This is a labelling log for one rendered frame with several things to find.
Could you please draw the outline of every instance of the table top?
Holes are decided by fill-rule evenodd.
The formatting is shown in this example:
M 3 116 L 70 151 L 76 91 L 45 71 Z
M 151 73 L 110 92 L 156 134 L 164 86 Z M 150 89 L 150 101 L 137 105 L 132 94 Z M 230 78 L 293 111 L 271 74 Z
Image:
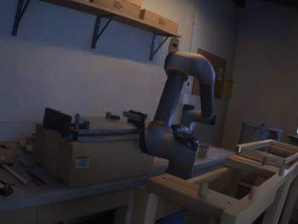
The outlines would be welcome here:
M 168 166 L 166 159 L 155 157 L 153 164 L 153 172 L 151 174 L 132 177 L 127 179 L 120 179 L 110 182 L 103 182 L 94 185 L 86 185 L 76 188 L 70 188 L 55 178 L 52 174 L 46 171 L 43 167 L 34 161 L 32 155 L 27 155 L 23 150 L 19 149 L 18 142 L 0 142 L 11 146 L 11 149 L 0 148 L 4 154 L 5 161 L 15 162 L 10 168 L 28 181 L 27 185 L 23 185 L 8 171 L 0 169 L 0 180 L 7 184 L 16 184 L 12 187 L 14 194 L 3 197 L 0 196 L 0 211 L 8 211 L 18 208 L 32 207 L 36 205 L 46 205 L 67 200 L 74 200 L 82 197 L 90 197 L 93 195 L 104 194 L 112 191 L 118 191 L 126 188 L 136 187 L 138 185 L 146 184 L 147 178 L 164 174 Z M 20 154 L 26 159 L 34 168 L 30 171 L 47 182 L 47 185 L 41 184 L 38 186 L 34 183 L 29 174 L 26 173 L 27 168 L 21 161 L 19 161 L 13 153 Z M 234 155 L 233 152 L 225 151 L 219 148 L 210 147 L 208 157 L 206 159 L 196 158 L 194 170 L 207 168 L 212 165 L 224 162 L 229 156 Z

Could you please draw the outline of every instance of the hammer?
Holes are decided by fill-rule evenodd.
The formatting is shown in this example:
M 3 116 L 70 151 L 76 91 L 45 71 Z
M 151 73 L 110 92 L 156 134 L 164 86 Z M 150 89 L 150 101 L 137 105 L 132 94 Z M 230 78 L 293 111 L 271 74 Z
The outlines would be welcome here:
M 28 184 L 28 181 L 22 178 L 20 175 L 18 175 L 15 171 L 13 171 L 9 166 L 13 165 L 14 162 L 6 162 L 6 163 L 0 163 L 0 168 L 6 169 L 8 172 L 10 172 L 16 179 L 21 181 L 23 185 Z

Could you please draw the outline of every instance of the hammer handle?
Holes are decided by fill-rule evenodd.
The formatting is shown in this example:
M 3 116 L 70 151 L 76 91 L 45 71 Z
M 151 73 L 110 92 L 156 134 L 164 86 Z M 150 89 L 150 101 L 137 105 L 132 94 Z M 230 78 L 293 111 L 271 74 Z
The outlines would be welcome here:
M 21 181 L 23 183 L 23 185 L 28 184 L 28 181 L 27 180 L 25 180 L 23 177 L 21 177 L 20 175 L 18 175 L 15 171 L 13 171 L 7 165 L 3 165 L 2 167 L 5 168 L 8 172 L 10 172 L 16 179 L 18 179 L 19 181 Z

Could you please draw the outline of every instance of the box label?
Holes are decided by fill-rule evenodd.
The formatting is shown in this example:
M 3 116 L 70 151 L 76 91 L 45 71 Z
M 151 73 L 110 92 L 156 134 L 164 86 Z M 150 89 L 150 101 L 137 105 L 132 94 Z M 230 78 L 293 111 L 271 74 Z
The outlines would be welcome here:
M 88 168 L 90 156 L 77 157 L 76 158 L 76 169 Z
M 222 81 L 222 73 L 223 73 L 223 69 L 222 68 L 219 68 L 219 75 L 217 76 L 217 79 L 219 81 Z

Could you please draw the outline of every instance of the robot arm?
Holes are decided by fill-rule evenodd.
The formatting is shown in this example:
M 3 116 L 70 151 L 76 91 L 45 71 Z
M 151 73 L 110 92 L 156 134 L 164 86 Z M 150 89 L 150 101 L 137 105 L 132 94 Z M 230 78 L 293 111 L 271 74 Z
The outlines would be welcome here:
M 165 60 L 165 70 L 168 78 L 154 120 L 141 133 L 139 144 L 143 153 L 169 159 L 167 169 L 169 174 L 190 179 L 193 177 L 199 141 L 188 131 L 172 133 L 171 123 L 183 83 L 190 75 L 195 76 L 200 82 L 202 110 L 195 111 L 194 107 L 185 106 L 182 121 L 190 124 L 192 121 L 208 124 L 214 121 L 213 82 L 215 74 L 205 57 L 183 52 L 170 53 Z

